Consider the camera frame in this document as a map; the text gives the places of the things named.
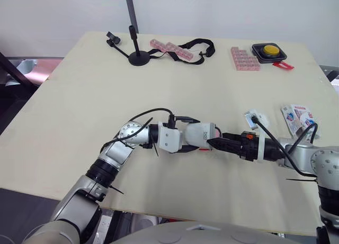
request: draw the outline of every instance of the wooden table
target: wooden table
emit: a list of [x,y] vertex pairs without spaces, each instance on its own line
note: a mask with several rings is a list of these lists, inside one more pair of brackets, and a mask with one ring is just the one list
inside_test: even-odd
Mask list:
[[[133,52],[128,34],[121,49]],[[139,35],[149,41],[183,44],[193,38]],[[319,123],[315,145],[339,145],[339,101],[305,46],[278,42],[295,69],[271,64],[259,72],[236,71],[230,48],[249,50],[249,40],[213,39],[216,53],[202,65],[168,56],[135,67],[106,44],[105,33],[87,33],[69,52],[0,136],[0,186],[62,199],[96,160],[102,144],[132,116],[166,107],[176,115],[216,123],[223,132],[250,130],[243,116],[257,109],[277,137],[290,137],[280,112],[308,106]],[[192,50],[198,54],[199,45]],[[150,116],[166,121],[162,112]],[[297,174],[273,162],[248,162],[221,151],[168,154],[136,149],[103,206],[188,220],[229,222],[269,231],[315,235],[317,185],[286,180]]]

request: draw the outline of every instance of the black cable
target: black cable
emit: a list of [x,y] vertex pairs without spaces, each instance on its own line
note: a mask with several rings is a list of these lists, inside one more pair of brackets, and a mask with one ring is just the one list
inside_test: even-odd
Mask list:
[[294,144],[292,145],[292,147],[288,151],[289,154],[291,154],[295,150],[296,146],[301,142],[301,140],[306,136],[307,132],[312,127],[314,127],[314,130],[313,130],[310,142],[313,143],[314,137],[316,136],[316,133],[317,133],[317,130],[318,130],[318,124],[317,123],[313,123],[305,129],[305,131],[299,136],[299,138],[296,140],[296,142],[294,142]]
[[222,132],[221,132],[220,128],[216,126],[216,130],[218,130],[219,133],[220,133],[219,137],[222,137]]
[[145,114],[148,114],[148,113],[150,113],[150,112],[153,112],[153,111],[167,111],[170,115],[173,115],[173,113],[172,113],[169,109],[166,109],[166,108],[155,108],[155,109],[152,109],[152,110],[144,111],[143,113],[140,113],[140,114],[138,114],[138,115],[132,117],[129,121],[133,121],[133,120],[135,120],[136,118],[141,117],[141,116],[143,116],[143,115],[145,115]]
[[101,147],[101,149],[100,149],[100,153],[103,151],[103,149],[106,147],[106,146],[108,146],[108,145],[110,145],[111,143],[113,143],[113,142],[121,142],[121,141],[124,141],[124,140],[127,140],[127,139],[129,139],[129,138],[132,138],[133,136],[135,136],[135,135],[137,135],[138,133],[140,133],[151,121],[152,121],[152,119],[153,118],[150,118],[146,123],[144,123],[144,125],[139,129],[139,130],[137,130],[134,134],[131,134],[131,135],[128,135],[128,136],[126,136],[126,137],[124,137],[124,138],[115,138],[115,139],[113,139],[113,140],[111,140],[111,141],[109,141],[109,142],[106,142],[104,145],[102,145],[102,147]]
[[284,149],[284,147],[280,144],[280,142],[278,142],[278,140],[273,136],[273,134],[270,133],[270,131],[268,131],[266,129],[266,127],[261,124],[261,122],[258,120],[257,117],[253,116],[251,118],[251,120],[253,121],[253,123],[259,125],[264,131],[265,133],[267,133],[267,135],[272,139],[272,141],[275,142],[275,144],[280,148],[280,150],[282,151],[282,153],[284,153],[284,155],[286,156],[286,158],[288,159],[288,161],[291,163],[291,165],[293,166],[293,168],[297,171],[297,173],[299,173],[300,175],[304,176],[304,177],[313,177],[313,178],[317,178],[316,175],[314,174],[308,174],[308,173],[304,173],[302,171],[300,171],[298,169],[298,167],[296,166],[296,164],[293,162],[293,159],[291,158],[291,156],[289,155],[289,153]]

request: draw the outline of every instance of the black clip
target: black clip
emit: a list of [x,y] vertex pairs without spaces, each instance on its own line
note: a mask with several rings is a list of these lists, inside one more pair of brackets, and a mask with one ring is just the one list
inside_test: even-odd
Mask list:
[[202,51],[199,53],[199,56],[203,57],[203,56],[207,56],[207,53],[202,53]]

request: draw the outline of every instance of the red object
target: red object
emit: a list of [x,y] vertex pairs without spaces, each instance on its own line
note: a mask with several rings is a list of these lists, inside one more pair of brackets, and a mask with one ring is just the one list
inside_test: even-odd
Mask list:
[[291,66],[283,61],[281,62],[276,62],[276,63],[273,63],[274,66],[276,67],[279,67],[281,69],[285,69],[285,70],[292,70],[294,68],[294,66]]

